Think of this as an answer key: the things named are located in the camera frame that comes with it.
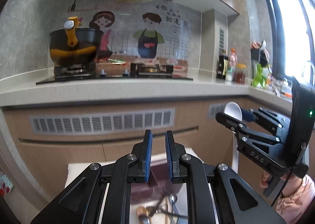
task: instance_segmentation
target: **air vent grille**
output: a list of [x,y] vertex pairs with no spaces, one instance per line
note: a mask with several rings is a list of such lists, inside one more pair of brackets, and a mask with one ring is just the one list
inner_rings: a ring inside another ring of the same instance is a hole
[[30,116],[34,134],[89,135],[173,126],[175,108],[91,115]]
[[224,30],[223,29],[220,29],[219,49],[220,49],[220,52],[224,50]]
[[209,105],[208,118],[214,119],[217,113],[224,112],[225,105],[226,103]]

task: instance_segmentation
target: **kitchen countertop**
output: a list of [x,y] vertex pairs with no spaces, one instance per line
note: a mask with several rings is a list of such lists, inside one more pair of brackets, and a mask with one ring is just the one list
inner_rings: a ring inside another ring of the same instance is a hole
[[180,79],[97,79],[36,85],[51,75],[51,69],[37,70],[0,81],[0,107],[61,102],[109,100],[178,99],[207,96],[249,96],[290,113],[292,102],[248,85],[226,84],[191,70]]

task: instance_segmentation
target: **plastic jar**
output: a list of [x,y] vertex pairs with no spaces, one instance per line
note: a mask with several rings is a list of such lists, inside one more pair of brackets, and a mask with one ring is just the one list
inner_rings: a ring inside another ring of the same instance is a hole
[[238,84],[245,84],[246,78],[246,65],[245,64],[236,64],[234,82]]

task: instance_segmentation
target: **cartoon girl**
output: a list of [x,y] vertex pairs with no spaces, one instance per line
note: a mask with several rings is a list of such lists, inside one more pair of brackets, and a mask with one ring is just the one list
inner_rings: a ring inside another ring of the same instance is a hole
[[93,19],[89,23],[89,27],[103,31],[103,36],[100,43],[101,51],[108,51],[108,37],[111,34],[109,28],[115,22],[115,15],[110,11],[98,12],[93,16]]
[[158,44],[164,43],[163,36],[156,32],[156,25],[162,19],[158,14],[146,13],[142,15],[146,29],[137,31],[133,37],[138,39],[138,53],[141,58],[155,58]]

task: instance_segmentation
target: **window frame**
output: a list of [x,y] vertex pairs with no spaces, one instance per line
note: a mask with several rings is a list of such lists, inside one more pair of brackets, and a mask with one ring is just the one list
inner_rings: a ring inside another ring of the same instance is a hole
[[[285,37],[284,37],[284,27],[282,22],[282,16],[280,7],[277,0],[266,0],[270,21],[271,21],[271,30],[272,30],[272,44],[273,44],[273,63],[272,63],[272,73],[274,76],[281,75],[292,80],[292,77],[285,74]],[[306,13],[305,6],[302,0],[299,0],[299,3],[302,7],[304,18],[308,30],[308,38],[310,41],[310,52],[311,52],[311,61],[315,63],[315,48],[314,48],[314,39],[310,26],[310,22]],[[311,81],[313,83],[313,70],[311,69]]]

